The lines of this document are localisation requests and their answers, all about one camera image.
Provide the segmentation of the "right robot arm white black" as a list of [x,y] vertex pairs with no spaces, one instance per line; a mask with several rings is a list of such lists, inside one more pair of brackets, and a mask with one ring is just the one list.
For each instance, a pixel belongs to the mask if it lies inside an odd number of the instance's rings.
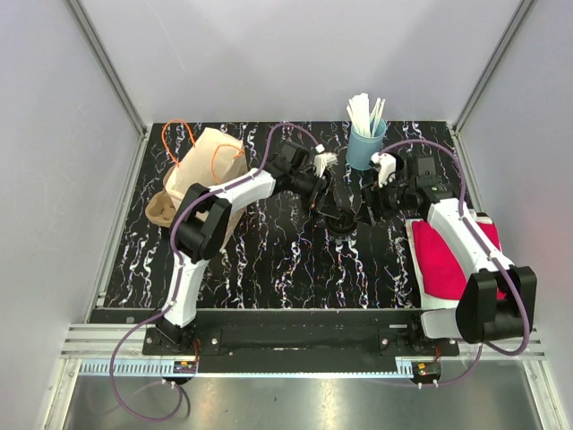
[[375,153],[371,165],[378,177],[363,188],[362,213],[370,224],[398,211],[415,211],[453,254],[465,288],[453,307],[421,293],[421,324],[406,333],[417,355],[436,348],[439,339],[492,344],[520,337],[528,340],[535,310],[537,278],[528,266],[518,267],[481,230],[455,188],[440,181],[431,156],[403,161]]

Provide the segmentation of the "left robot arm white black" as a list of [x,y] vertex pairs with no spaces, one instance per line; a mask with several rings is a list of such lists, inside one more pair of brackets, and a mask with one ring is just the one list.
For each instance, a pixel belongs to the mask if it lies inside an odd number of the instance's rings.
[[193,343],[197,300],[209,261],[224,247],[231,218],[252,203],[291,192],[304,206],[317,210],[331,181],[337,156],[322,146],[312,155],[294,142],[282,142],[261,165],[223,185],[191,185],[170,228],[174,267],[168,298],[156,327],[162,344],[176,355]]

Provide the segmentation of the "black cup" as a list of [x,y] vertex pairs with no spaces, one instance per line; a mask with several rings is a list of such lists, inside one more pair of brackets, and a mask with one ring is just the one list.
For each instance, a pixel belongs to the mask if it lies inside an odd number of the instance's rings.
[[353,211],[341,210],[338,218],[326,217],[325,227],[331,237],[346,240],[357,229],[357,221]]

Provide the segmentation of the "brown paper takeout bag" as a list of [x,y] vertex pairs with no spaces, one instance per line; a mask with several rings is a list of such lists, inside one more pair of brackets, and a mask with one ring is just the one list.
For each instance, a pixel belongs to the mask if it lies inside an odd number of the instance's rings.
[[188,133],[188,139],[192,147],[182,158],[166,148],[174,166],[167,171],[163,181],[158,222],[161,227],[171,226],[191,185],[223,185],[247,172],[243,142],[235,137],[207,127],[197,139]]

